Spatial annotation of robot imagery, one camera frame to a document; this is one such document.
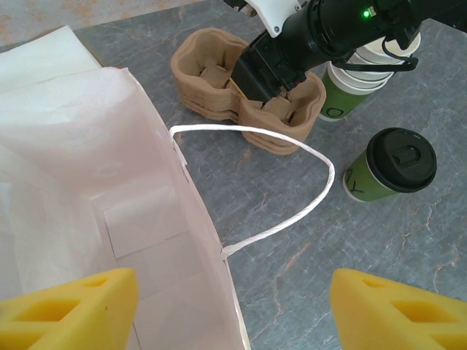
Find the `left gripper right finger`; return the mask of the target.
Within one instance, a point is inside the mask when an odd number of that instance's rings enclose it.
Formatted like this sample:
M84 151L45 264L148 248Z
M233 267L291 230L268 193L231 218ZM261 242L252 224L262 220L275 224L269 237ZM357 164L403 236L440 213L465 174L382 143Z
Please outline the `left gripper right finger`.
M340 268L331 309L343 349L465 349L466 302Z

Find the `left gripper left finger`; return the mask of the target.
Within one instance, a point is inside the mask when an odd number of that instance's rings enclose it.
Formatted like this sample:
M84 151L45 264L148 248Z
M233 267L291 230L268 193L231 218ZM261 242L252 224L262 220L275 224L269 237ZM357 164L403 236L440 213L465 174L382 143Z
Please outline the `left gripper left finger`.
M2 349L125 349L136 272L116 268L1 302Z

